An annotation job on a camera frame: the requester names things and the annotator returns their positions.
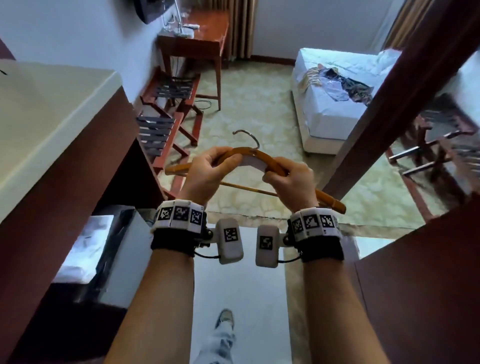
wooden hanger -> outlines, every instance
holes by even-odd
[[[288,175],[288,171],[283,169],[271,156],[259,150],[260,143],[258,142],[257,138],[255,138],[251,133],[249,133],[246,130],[237,130],[236,132],[234,132],[234,134],[238,132],[243,132],[250,135],[257,143],[257,147],[250,148],[247,146],[242,146],[239,148],[233,148],[232,150],[230,150],[229,152],[225,153],[220,158],[218,158],[216,161],[214,161],[213,162],[214,166],[221,164],[223,161],[225,161],[225,159],[231,157],[234,154],[242,154],[244,158],[241,166],[253,166],[254,168],[261,170],[262,172],[272,171],[282,177],[286,177]],[[172,167],[167,167],[165,168],[165,174],[167,176],[169,175],[186,176],[191,165],[192,165],[191,163],[185,163],[185,164],[178,164]],[[251,187],[240,186],[238,184],[227,183],[227,182],[221,182],[220,184],[223,186],[234,187],[241,190],[267,194],[270,196],[277,196],[277,194],[273,192],[258,190],[256,188],[251,188]],[[343,203],[341,203],[340,201],[333,198],[329,194],[326,194],[325,192],[322,192],[320,190],[315,190],[315,194],[317,196],[318,202],[321,205],[329,207],[332,210],[339,212],[340,214],[345,214],[347,207]]]

sneaker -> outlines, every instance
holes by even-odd
[[[227,308],[224,308],[222,312],[220,312],[220,315],[218,316],[218,319],[215,324],[215,328],[217,328],[218,325],[220,325],[220,323],[224,321],[228,321],[233,328],[233,325],[235,324],[235,322],[233,321],[233,313]]]

metal hook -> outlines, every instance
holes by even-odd
[[[246,131],[246,130],[240,129],[240,130],[237,130],[236,132],[233,132],[233,135],[235,135],[236,133],[239,133],[239,132],[248,134],[249,136],[251,136],[251,137],[253,138],[253,140],[255,141],[255,143],[257,143],[257,147],[256,147],[256,148],[252,148],[252,150],[258,150],[258,149],[260,149],[260,143],[258,142],[257,138],[255,138],[255,136],[254,136],[251,132],[248,132],[248,131]]]

white countertop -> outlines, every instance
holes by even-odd
[[[0,60],[0,222],[121,87],[115,71]]]

jeans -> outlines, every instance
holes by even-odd
[[[235,334],[229,322],[221,322],[203,344],[193,364],[233,364],[230,349],[235,342]]]

